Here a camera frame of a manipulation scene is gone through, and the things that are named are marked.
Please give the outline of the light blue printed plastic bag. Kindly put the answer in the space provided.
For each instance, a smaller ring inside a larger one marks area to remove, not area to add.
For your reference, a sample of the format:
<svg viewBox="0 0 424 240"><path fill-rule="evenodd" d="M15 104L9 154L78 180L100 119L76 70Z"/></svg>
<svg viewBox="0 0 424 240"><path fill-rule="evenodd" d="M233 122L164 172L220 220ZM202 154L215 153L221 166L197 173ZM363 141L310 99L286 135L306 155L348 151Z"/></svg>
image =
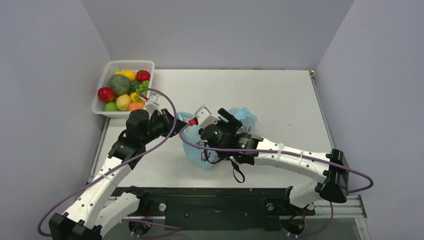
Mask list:
<svg viewBox="0 0 424 240"><path fill-rule="evenodd" d="M254 133L256 128L257 116L248 110L248 108L233 107L227 110L236 119L241 121L242 126L237 131L238 133ZM190 126L182 132L184 139L192 144L204 146L205 143L201 140L199 135L200 127L198 125ZM192 147L185 142L182 144L183 151L188 160L205 169L209 170L213 167L213 163L219 161L218 155L215 151L199 149Z"/></svg>

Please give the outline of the green fake melon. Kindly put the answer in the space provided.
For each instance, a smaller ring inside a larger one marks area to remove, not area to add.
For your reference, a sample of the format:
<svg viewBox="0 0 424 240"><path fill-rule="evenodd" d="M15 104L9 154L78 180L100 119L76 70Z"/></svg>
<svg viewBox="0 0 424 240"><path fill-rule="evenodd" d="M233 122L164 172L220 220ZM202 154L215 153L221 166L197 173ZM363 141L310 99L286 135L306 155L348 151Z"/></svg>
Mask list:
<svg viewBox="0 0 424 240"><path fill-rule="evenodd" d="M130 93L132 84L127 77L120 74L114 74L108 79L106 86L112 88L115 92L115 96L119 97Z"/></svg>

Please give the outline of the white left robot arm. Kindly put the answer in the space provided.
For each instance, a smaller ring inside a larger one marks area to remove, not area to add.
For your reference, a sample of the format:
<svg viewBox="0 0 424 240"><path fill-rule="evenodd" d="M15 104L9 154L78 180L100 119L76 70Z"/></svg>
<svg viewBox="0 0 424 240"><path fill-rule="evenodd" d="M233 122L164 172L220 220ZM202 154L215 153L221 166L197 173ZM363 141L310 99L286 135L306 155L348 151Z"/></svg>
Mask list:
<svg viewBox="0 0 424 240"><path fill-rule="evenodd" d="M131 187L110 206L105 203L118 184L148 153L147 144L163 137L178 135L186 122L172 116L167 109L135 110L126 120L126 129L118 136L103 166L77 200L64 213L55 213L48 221L54 240L101 240L129 214L143 215L149 209L148 192Z"/></svg>

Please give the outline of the white plastic basket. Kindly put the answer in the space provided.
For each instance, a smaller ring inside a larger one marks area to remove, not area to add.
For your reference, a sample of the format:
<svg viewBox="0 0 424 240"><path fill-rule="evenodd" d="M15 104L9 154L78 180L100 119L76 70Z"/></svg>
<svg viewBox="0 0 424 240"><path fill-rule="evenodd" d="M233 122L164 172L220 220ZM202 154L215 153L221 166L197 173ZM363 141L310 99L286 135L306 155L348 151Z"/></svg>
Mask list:
<svg viewBox="0 0 424 240"><path fill-rule="evenodd" d="M155 71L155 63L151 60L113 60L106 64L97 89L104 87L112 88L115 94L115 99L122 95L130 95L132 93L134 81L130 80L128 75L122 75L121 72L131 72L136 74L139 71L147 71L150 74L148 87L153 84L153 76ZM106 102L98 98L95 93L91 104L91 110L96 115L103 115L111 119L125 119L128 117L128 111L109 111L105 107Z"/></svg>

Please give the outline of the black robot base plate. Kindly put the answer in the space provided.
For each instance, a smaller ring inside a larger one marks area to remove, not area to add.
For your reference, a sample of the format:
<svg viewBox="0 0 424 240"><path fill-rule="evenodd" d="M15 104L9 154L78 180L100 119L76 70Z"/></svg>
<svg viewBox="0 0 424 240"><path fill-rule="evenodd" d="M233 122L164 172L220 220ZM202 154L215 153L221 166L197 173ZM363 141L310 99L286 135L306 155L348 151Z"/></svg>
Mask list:
<svg viewBox="0 0 424 240"><path fill-rule="evenodd" d="M284 220L314 216L289 204L289 188L118 187L111 199L137 192L144 199L133 217L149 215L186 231L277 231Z"/></svg>

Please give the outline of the red fake apple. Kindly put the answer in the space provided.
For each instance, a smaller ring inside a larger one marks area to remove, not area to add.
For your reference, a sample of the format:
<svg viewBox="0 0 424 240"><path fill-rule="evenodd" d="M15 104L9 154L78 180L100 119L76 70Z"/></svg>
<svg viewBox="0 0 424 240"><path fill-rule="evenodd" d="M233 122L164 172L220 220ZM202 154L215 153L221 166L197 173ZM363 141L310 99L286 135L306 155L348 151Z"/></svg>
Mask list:
<svg viewBox="0 0 424 240"><path fill-rule="evenodd" d="M115 92L111 87L101 87L97 91L97 98L104 103L113 102L115 99Z"/></svg>

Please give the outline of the green fake lime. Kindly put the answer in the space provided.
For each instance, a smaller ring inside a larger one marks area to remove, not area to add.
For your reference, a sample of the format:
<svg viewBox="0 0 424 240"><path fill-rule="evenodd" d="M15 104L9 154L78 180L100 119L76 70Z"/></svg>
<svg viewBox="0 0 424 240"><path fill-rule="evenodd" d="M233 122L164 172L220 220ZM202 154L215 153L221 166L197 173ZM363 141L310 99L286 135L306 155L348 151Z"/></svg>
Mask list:
<svg viewBox="0 0 424 240"><path fill-rule="evenodd" d="M104 104L104 111L105 112L119 112L119 108L117 107L117 104L113 101L107 102Z"/></svg>

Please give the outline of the yellow fake lemon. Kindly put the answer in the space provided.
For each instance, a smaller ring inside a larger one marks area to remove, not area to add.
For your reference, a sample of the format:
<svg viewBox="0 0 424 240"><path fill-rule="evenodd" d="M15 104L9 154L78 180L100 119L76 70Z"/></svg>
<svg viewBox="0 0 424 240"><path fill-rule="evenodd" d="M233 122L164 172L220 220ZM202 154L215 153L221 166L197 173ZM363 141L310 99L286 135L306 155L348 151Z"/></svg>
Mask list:
<svg viewBox="0 0 424 240"><path fill-rule="evenodd" d="M133 101L128 94L123 94L116 99L116 106L120 111L126 112Z"/></svg>

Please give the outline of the orange fake peach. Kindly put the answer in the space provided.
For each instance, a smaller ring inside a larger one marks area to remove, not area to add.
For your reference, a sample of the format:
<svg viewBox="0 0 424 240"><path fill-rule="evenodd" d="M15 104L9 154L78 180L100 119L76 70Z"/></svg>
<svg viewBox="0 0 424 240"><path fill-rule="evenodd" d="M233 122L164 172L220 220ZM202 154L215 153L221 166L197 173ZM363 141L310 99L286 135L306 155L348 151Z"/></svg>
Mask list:
<svg viewBox="0 0 424 240"><path fill-rule="evenodd" d="M128 111L132 112L135 110L142 110L144 109L145 104L143 102L132 102L129 106L128 106Z"/></svg>

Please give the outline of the green fake grapes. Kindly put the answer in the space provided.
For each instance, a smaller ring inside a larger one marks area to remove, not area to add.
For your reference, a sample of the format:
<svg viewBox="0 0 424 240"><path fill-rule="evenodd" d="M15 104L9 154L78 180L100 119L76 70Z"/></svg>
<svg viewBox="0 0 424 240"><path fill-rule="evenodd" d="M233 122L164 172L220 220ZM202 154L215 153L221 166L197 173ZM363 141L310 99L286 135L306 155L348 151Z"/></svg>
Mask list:
<svg viewBox="0 0 424 240"><path fill-rule="evenodd" d="M147 91L145 90L146 88L149 87L150 82L149 81L144 81L142 82L142 85L139 86L139 88L136 90L136 93L139 95L140 97L140 101L144 101L147 100Z"/></svg>

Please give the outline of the red fake tomato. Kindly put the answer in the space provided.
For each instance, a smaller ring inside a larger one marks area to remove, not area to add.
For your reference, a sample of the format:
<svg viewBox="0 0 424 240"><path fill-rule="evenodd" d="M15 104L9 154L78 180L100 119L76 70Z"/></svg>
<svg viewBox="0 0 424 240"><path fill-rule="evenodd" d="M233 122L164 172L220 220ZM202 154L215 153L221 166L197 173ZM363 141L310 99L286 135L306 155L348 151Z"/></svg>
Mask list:
<svg viewBox="0 0 424 240"><path fill-rule="evenodd" d="M136 80L140 83L149 81L150 78L151 78L151 73L147 70L142 69L136 73Z"/></svg>

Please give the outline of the dark green fake avocado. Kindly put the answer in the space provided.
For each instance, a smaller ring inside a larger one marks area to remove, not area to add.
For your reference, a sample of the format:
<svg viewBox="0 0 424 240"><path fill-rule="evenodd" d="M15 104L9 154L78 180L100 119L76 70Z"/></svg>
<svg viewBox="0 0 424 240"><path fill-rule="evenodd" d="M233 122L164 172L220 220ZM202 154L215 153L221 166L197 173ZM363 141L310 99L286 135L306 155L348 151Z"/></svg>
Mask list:
<svg viewBox="0 0 424 240"><path fill-rule="evenodd" d="M131 85L131 91L132 92L136 92L136 90L140 87L140 85L142 85L142 82L135 82L134 84Z"/></svg>

